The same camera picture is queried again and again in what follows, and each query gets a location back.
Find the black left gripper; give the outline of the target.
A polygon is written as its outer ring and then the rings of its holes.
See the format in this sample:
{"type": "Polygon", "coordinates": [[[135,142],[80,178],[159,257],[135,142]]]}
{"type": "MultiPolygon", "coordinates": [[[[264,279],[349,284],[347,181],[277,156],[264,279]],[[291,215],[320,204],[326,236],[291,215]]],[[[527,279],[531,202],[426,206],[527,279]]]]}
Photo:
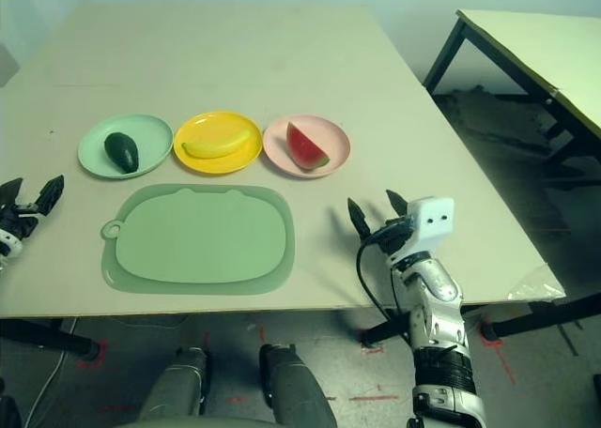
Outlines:
{"type": "Polygon", "coordinates": [[[58,202],[64,190],[64,176],[49,180],[39,193],[35,204],[16,205],[23,179],[15,178],[0,186],[1,238],[24,239],[39,224],[38,214],[47,216],[58,202]]]}

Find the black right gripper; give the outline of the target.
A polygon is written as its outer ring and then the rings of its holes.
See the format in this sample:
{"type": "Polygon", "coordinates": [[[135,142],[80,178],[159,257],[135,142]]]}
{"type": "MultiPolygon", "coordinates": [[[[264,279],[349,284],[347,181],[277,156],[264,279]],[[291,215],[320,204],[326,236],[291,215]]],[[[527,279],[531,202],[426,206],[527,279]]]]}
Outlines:
{"type": "Polygon", "coordinates": [[[360,206],[351,198],[347,199],[349,218],[359,236],[370,236],[368,243],[377,245],[381,252],[393,256],[407,243],[414,232],[414,221],[408,213],[408,202],[397,192],[386,190],[394,212],[400,217],[385,221],[384,225],[371,235],[360,206]]]}

